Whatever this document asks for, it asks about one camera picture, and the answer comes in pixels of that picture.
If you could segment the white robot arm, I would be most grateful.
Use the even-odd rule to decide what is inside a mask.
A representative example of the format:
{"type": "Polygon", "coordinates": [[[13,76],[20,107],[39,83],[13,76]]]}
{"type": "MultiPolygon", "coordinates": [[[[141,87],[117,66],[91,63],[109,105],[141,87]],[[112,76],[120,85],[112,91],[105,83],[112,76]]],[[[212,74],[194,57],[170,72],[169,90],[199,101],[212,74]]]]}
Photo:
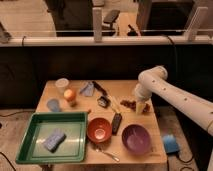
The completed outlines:
{"type": "Polygon", "coordinates": [[[213,102],[169,84],[167,78],[163,66],[142,71],[134,90],[136,99],[145,102],[155,93],[213,136],[213,102]]]}

